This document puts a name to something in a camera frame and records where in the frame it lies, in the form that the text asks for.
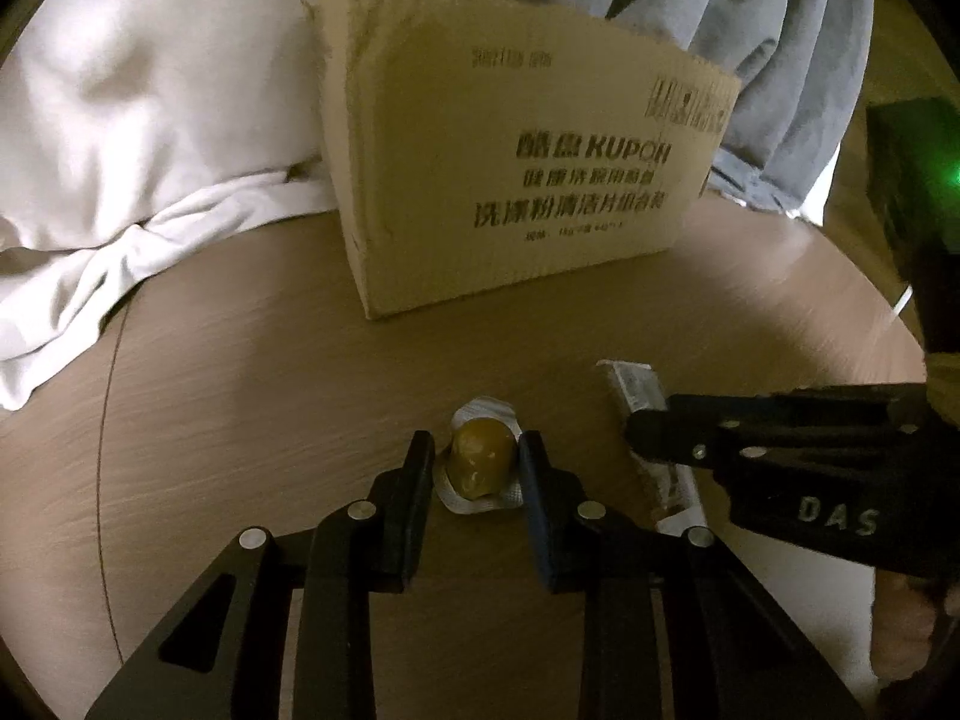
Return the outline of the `right hand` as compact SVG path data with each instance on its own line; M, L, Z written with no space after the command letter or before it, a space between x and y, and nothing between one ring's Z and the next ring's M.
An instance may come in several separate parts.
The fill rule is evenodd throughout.
M935 624L958 617L958 585L934 603L914 578L874 571L869 660L875 676L903 681L921 671L934 649Z

